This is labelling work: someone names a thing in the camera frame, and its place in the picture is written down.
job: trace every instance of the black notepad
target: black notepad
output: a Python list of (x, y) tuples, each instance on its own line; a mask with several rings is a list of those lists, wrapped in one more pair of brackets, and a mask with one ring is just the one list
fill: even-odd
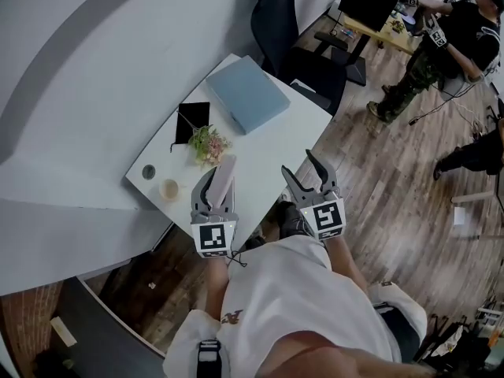
[(210, 102), (195, 102), (180, 104), (176, 120), (176, 135), (173, 144), (186, 144), (192, 137), (191, 122), (196, 128), (202, 128), (209, 124)]

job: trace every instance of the black office chair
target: black office chair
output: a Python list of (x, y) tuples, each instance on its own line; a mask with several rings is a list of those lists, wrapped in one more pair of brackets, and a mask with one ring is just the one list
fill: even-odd
[[(319, 52), (293, 47), (299, 37), (294, 0), (259, 0), (250, 23), (254, 38), (265, 55), (262, 68), (334, 116), (345, 89), (347, 71), (344, 66), (320, 56)], [(318, 32), (316, 38), (323, 41), (321, 45), (329, 43), (347, 50), (344, 41), (331, 35)], [(316, 93), (297, 83), (291, 84), (294, 80)]]

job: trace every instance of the blue folder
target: blue folder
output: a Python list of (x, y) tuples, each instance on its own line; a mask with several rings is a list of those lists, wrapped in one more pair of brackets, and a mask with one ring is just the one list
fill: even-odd
[(248, 56), (208, 76), (206, 82), (244, 134), (282, 113), (291, 103)]

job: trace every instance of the wooden floor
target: wooden floor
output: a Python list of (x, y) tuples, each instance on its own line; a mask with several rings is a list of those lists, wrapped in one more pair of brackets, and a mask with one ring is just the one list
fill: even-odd
[[(313, 33), (333, 26), (332, 20), (319, 20), (299, 45), (313, 50), (318, 44)], [(381, 100), (382, 84), (400, 80), (408, 56), (387, 47), (379, 49), (373, 41), (362, 56), (367, 61), (367, 86), (347, 84), (338, 113), (314, 147), (337, 170), (345, 198), (346, 240), (370, 282), (393, 280), (428, 313), (452, 318), (465, 314), (470, 319), (488, 293), (502, 285), (504, 270), (504, 240), (475, 235), (504, 235), (504, 228), (493, 200), (463, 205), (466, 222), (454, 226), (450, 197), (489, 190), (493, 180), (484, 172), (459, 169), (434, 182), (436, 158), (470, 143), (469, 123), (449, 102), (409, 126), (411, 117), (442, 102), (431, 88), (417, 96), (393, 125), (384, 126), (366, 112), (365, 105)], [(494, 95), (484, 86), (474, 87), (457, 101), (484, 123), (486, 106), (496, 108)], [(472, 113), (459, 110), (473, 122)], [(298, 177), (306, 186), (317, 183), (307, 164)], [(269, 233), (271, 239), (274, 236), (274, 231)], [(129, 265), (120, 272), (122, 277), (106, 285), (106, 303), (160, 350), (167, 350), (195, 306), (195, 292), (201, 290), (204, 263), (191, 245), (176, 230), (158, 254), (149, 255), (158, 256), (151, 259), (156, 264), (153, 269), (145, 262), (136, 271)], [(148, 280), (160, 285), (146, 289)]]

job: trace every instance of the cup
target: cup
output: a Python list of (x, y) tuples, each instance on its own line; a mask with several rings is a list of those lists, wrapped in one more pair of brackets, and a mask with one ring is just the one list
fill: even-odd
[(163, 180), (159, 185), (159, 194), (167, 202), (176, 201), (179, 190), (179, 184), (175, 180)]

